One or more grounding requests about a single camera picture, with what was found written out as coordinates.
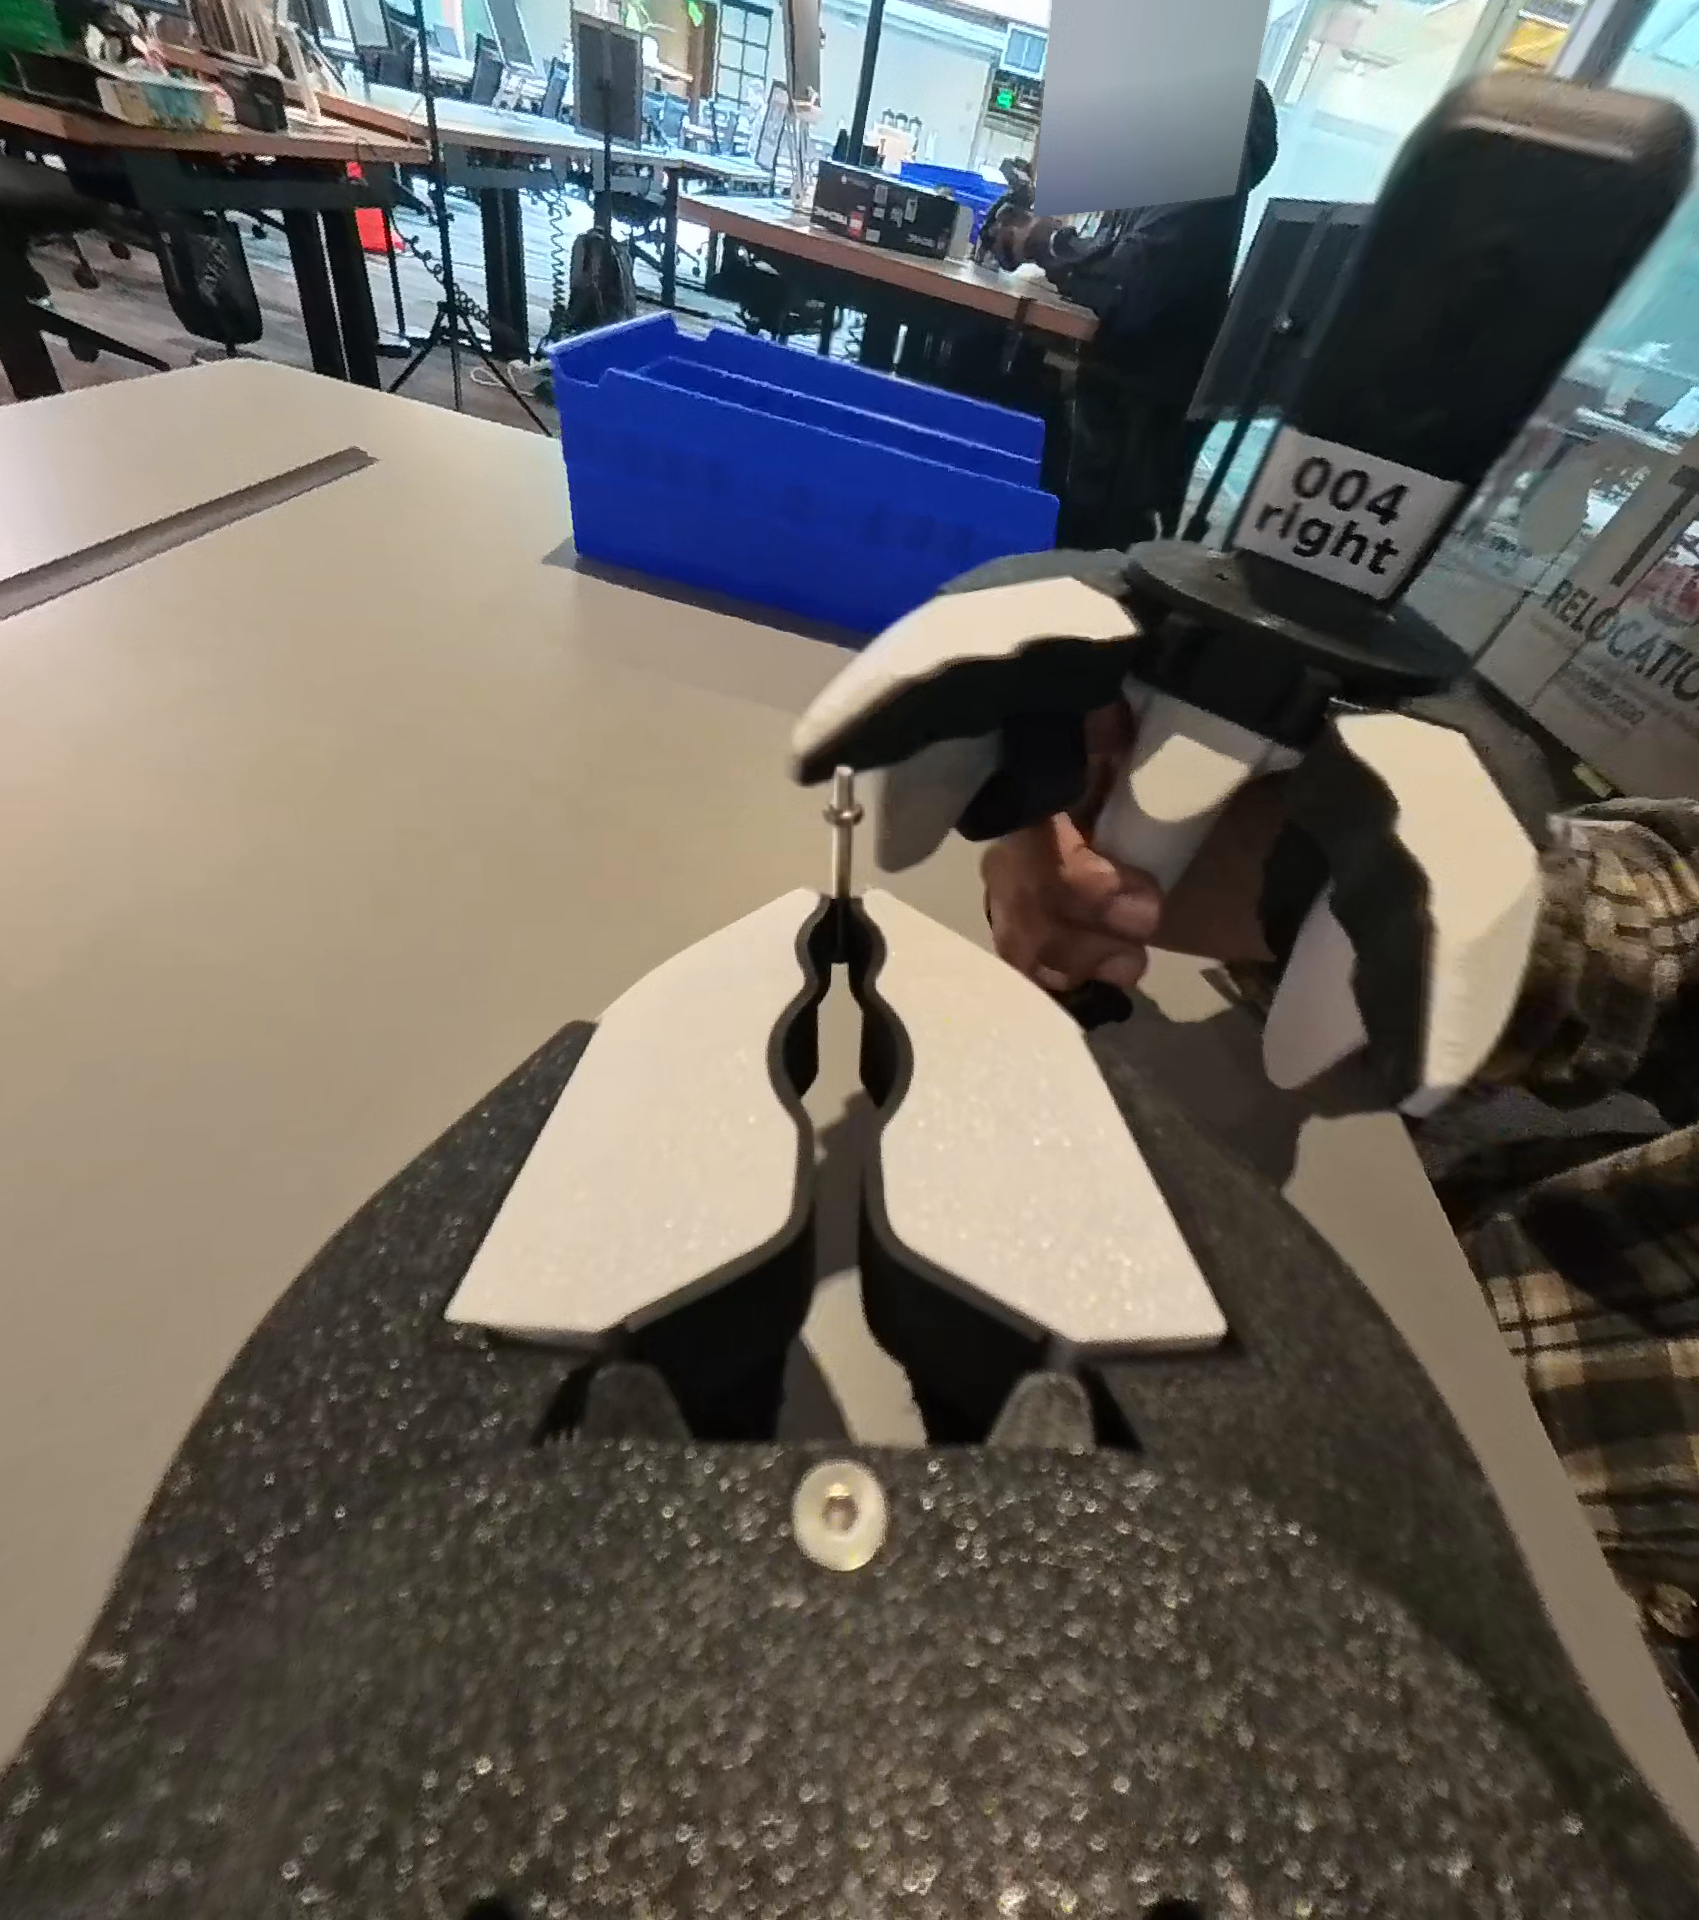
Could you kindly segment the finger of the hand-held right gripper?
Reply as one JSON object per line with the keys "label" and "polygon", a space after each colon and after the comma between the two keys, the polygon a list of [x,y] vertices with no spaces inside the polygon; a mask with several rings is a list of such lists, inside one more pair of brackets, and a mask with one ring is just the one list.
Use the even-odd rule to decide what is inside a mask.
{"label": "finger of the hand-held right gripper", "polygon": [[796,718],[791,780],[875,780],[875,864],[922,866],[945,839],[997,841],[1089,784],[1089,715],[1145,632],[1074,578],[941,592],[872,640]]}
{"label": "finger of the hand-held right gripper", "polygon": [[1539,832],[1426,718],[1330,715],[1282,781],[1260,926],[1282,1094],[1426,1119],[1496,1052],[1542,915]]}

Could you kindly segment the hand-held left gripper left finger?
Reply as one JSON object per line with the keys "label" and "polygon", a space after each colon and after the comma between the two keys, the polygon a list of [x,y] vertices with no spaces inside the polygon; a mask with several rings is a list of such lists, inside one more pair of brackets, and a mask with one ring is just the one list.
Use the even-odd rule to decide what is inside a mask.
{"label": "hand-held left gripper left finger", "polygon": [[447,1321],[660,1376],[690,1430],[767,1441],[815,1303],[817,1006],[830,904],[796,890],[591,1026]]}

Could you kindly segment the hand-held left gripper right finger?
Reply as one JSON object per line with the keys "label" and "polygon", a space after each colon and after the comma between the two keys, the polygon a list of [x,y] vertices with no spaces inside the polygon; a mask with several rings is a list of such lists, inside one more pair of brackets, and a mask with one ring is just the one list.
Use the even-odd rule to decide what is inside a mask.
{"label": "hand-held left gripper right finger", "polygon": [[1081,1026],[987,950],[872,890],[848,915],[860,1296],[936,1441],[1042,1372],[1200,1358],[1224,1309]]}

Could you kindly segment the blue plastic bin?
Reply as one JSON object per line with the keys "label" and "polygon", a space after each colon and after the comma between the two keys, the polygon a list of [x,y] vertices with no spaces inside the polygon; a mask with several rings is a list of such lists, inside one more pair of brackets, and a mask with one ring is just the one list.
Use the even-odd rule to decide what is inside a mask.
{"label": "blue plastic bin", "polygon": [[658,311],[549,350],[573,555],[876,637],[1054,549],[1042,418]]}

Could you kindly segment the person's right hand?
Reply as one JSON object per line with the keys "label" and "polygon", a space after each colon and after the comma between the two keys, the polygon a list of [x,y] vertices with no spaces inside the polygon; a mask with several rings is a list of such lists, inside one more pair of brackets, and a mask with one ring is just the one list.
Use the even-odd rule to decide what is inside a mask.
{"label": "person's right hand", "polygon": [[981,904],[1000,962],[1047,992],[1135,989],[1157,950],[1264,967],[1260,901],[1283,801],[1283,775],[1237,789],[1172,890],[1098,854],[1089,834],[1098,794],[987,841]]}

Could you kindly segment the black panel on tripod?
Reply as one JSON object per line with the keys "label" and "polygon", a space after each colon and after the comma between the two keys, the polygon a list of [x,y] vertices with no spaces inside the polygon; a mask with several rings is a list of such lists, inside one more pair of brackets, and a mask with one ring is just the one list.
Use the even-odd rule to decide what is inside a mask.
{"label": "black panel on tripod", "polygon": [[1181,539],[1208,543],[1219,532],[1219,487],[1243,456],[1248,430],[1288,412],[1369,214],[1373,205],[1266,201],[1185,414],[1200,430],[1194,448],[1216,425],[1229,425],[1229,439],[1176,520]]}

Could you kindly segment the printed cardboard box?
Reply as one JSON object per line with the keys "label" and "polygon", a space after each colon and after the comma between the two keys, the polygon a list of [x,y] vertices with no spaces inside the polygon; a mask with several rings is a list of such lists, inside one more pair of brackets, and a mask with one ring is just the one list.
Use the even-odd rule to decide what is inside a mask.
{"label": "printed cardboard box", "polygon": [[1476,678],[1609,789],[1699,801],[1699,433],[1523,592]]}

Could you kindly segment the wooden office desk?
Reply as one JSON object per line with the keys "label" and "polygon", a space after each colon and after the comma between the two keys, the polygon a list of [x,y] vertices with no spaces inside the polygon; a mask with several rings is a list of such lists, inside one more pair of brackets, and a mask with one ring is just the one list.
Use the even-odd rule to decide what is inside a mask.
{"label": "wooden office desk", "polygon": [[292,119],[280,134],[135,128],[0,92],[0,140],[73,159],[107,201],[140,214],[280,219],[314,371],[383,388],[383,333],[358,207],[397,205],[398,173],[427,159],[414,137],[374,134],[351,119]]}
{"label": "wooden office desk", "polygon": [[790,287],[763,333],[790,341],[798,311],[860,318],[856,362],[922,385],[948,385],[948,356],[991,355],[987,385],[1022,366],[1072,374],[1098,322],[1063,300],[1047,278],[1022,278],[981,261],[928,261],[815,230],[775,197],[693,192],[681,230],[715,243],[722,269],[733,251],[763,261]]}

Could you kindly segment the black cardboard box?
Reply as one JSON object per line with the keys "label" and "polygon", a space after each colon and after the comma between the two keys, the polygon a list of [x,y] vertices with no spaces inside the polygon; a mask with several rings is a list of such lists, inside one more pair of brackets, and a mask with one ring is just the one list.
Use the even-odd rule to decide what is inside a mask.
{"label": "black cardboard box", "polygon": [[824,159],[815,173],[809,224],[854,245],[948,261],[972,241],[972,207],[936,185]]}

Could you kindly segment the black backpack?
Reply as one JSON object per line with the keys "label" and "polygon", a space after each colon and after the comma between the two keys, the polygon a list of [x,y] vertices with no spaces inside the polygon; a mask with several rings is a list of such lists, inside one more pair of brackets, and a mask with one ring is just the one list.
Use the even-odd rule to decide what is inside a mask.
{"label": "black backpack", "polygon": [[624,326],[634,313],[633,255],[617,243],[615,230],[579,231],[566,261],[559,337],[573,341],[591,329]]}

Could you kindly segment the black tripod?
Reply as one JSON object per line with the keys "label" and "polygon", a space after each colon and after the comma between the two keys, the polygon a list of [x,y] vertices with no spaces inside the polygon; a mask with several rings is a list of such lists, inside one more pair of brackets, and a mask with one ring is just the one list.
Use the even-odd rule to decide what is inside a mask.
{"label": "black tripod", "polygon": [[518,388],[518,381],[508,371],[508,362],[499,362],[483,333],[474,307],[462,300],[457,275],[453,275],[453,223],[449,223],[449,160],[443,145],[443,125],[434,112],[434,69],[433,69],[433,38],[427,38],[427,7],[424,4],[402,4],[402,27],[414,28],[414,61],[420,73],[420,104],[424,104],[424,145],[427,145],[427,207],[434,219],[434,251],[424,255],[424,264],[434,261],[439,269],[439,304],[434,322],[427,326],[420,347],[411,350],[398,374],[391,380],[390,394],[402,394],[411,380],[427,366],[433,355],[447,355],[449,362],[449,381],[453,381],[453,412],[462,412],[462,356],[470,355],[483,371],[496,381],[502,398],[515,401],[522,418],[534,430],[534,436],[553,439],[549,421],[530,406],[530,401]]}

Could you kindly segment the black monitor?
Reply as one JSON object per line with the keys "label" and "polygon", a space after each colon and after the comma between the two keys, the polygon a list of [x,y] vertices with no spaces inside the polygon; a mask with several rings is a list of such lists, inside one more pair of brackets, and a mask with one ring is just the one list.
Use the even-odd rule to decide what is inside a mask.
{"label": "black monitor", "polygon": [[573,134],[602,145],[642,143],[642,32],[617,17],[573,12],[571,27]]}

